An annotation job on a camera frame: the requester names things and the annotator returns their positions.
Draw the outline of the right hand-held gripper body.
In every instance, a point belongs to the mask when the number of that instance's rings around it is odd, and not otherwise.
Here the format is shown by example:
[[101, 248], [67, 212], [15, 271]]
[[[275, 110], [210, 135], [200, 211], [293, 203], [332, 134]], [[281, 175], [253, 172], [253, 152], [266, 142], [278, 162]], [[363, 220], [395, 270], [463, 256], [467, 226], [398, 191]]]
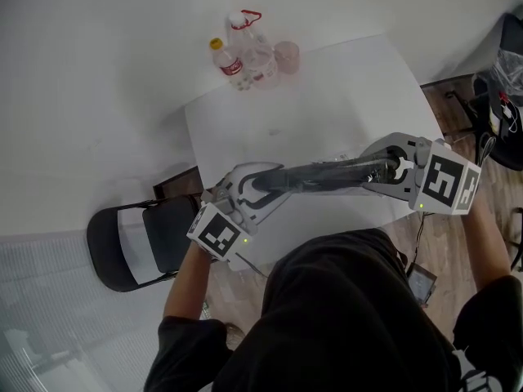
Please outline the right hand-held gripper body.
[[466, 215], [480, 182], [481, 167], [453, 151], [444, 140], [407, 137], [412, 150], [409, 207], [417, 212]]

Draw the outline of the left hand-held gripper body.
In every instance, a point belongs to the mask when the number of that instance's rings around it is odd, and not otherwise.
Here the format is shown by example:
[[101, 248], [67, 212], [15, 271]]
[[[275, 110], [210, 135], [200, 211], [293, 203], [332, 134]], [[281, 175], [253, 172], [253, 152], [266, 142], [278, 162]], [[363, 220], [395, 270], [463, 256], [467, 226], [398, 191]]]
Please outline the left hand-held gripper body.
[[257, 214], [240, 197], [240, 178], [224, 177], [199, 196], [200, 209], [186, 236], [212, 258], [246, 262], [257, 233]]

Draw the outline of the person's left forearm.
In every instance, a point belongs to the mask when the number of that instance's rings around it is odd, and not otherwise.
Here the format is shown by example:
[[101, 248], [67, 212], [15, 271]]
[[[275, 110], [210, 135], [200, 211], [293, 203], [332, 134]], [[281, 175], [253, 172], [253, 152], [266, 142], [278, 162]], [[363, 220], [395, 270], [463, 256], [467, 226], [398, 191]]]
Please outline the person's left forearm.
[[163, 317], [199, 320], [208, 289], [211, 256], [191, 242], [174, 278], [163, 310]]

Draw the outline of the person's right forearm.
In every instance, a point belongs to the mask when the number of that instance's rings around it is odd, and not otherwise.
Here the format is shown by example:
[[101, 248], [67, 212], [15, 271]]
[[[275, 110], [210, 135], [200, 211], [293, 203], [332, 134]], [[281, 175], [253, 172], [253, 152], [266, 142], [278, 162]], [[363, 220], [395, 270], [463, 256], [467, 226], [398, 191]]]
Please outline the person's right forearm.
[[503, 236], [480, 191], [467, 215], [461, 216], [472, 276], [478, 291], [511, 274], [511, 262]]

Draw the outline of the black folding chair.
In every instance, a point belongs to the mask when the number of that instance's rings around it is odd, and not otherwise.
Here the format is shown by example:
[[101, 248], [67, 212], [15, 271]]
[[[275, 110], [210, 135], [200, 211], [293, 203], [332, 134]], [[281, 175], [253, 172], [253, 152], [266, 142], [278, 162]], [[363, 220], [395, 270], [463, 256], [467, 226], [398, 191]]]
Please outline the black folding chair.
[[[118, 214], [141, 209], [145, 232], [160, 275], [137, 282], [123, 254]], [[199, 212], [191, 194], [99, 210], [87, 225], [87, 246], [98, 279], [114, 292], [132, 292], [176, 277], [190, 245], [186, 237]]]

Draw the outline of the black office chair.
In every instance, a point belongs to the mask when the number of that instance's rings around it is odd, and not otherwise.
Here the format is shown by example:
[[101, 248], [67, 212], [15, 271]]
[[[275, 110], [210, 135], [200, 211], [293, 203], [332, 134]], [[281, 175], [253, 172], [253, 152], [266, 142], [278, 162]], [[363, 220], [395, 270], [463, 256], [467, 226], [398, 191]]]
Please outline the black office chair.
[[[507, 14], [503, 17], [499, 49], [514, 51], [523, 55], [523, 19], [513, 14]], [[476, 163], [480, 164], [486, 157], [491, 157], [505, 168], [523, 172], [523, 132], [509, 133], [503, 115], [499, 117], [494, 112], [489, 102], [487, 88], [486, 74], [489, 68], [472, 77], [474, 96], [470, 100], [464, 99], [455, 90], [445, 93], [447, 99], [454, 98], [459, 103], [471, 126], [449, 131], [444, 135], [473, 135], [475, 137]]]

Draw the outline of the black device with screen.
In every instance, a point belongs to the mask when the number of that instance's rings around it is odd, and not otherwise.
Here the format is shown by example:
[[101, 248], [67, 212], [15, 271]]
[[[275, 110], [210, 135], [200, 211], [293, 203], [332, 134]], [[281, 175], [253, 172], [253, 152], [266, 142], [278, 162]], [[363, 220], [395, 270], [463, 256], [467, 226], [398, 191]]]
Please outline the black device with screen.
[[437, 277], [422, 266], [411, 263], [407, 269], [409, 287], [420, 306], [426, 308], [436, 288]]

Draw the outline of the red label bottle yellow cap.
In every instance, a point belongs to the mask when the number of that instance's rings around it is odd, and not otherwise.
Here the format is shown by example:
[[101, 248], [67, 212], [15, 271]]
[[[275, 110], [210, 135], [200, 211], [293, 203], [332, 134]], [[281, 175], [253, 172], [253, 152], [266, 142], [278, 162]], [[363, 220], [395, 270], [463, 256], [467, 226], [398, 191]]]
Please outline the red label bottle yellow cap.
[[239, 49], [224, 44], [220, 38], [213, 38], [209, 42], [209, 48], [214, 65], [228, 79], [229, 83], [238, 91], [249, 90], [251, 82], [241, 60]]

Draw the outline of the pink translucent cup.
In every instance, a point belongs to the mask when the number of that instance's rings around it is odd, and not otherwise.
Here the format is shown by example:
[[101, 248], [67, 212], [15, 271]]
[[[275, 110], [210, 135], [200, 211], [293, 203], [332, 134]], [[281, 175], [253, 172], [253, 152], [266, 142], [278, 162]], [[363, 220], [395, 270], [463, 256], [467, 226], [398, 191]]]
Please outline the pink translucent cup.
[[274, 45], [275, 59], [279, 71], [283, 74], [295, 74], [300, 67], [299, 46], [290, 41], [278, 42]]

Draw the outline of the bin with clear plastic bag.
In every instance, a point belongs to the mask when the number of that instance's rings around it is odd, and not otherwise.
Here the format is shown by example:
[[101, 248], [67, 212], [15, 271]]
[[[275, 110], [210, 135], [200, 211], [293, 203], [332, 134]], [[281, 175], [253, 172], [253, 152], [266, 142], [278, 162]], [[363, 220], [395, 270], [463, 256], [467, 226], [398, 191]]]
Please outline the bin with clear plastic bag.
[[501, 117], [502, 102], [523, 108], [523, 55], [499, 49], [487, 74], [489, 102]]

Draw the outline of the person's black shirt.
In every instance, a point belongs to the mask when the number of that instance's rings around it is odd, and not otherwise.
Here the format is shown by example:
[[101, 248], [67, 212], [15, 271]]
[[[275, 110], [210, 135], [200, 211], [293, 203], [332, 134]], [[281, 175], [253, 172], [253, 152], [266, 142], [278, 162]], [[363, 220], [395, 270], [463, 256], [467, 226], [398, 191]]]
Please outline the person's black shirt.
[[145, 392], [518, 392], [521, 283], [504, 276], [461, 310], [448, 340], [416, 302], [378, 229], [312, 239], [272, 270], [236, 350], [217, 320], [168, 317]]

